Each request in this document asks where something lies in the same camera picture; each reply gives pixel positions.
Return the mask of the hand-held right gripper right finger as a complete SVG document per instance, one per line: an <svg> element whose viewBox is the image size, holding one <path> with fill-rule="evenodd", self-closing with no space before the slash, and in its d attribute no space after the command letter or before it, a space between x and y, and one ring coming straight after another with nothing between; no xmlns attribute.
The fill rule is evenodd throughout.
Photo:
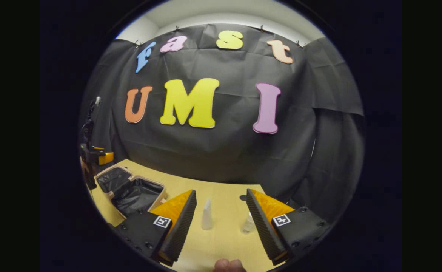
<svg viewBox="0 0 442 272"><path fill-rule="evenodd" d="M246 190L246 203L262 246L273 265L302 258L331 228L306 206L294 209L257 190Z"/></svg>

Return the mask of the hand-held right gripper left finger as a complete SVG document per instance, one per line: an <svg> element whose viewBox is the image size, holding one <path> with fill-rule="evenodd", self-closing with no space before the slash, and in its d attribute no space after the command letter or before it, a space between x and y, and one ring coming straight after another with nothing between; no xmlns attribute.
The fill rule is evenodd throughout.
<svg viewBox="0 0 442 272"><path fill-rule="evenodd" d="M196 206L196 191L188 190L150 211L129 215L114 232L143 258L171 267L179 259Z"/></svg>

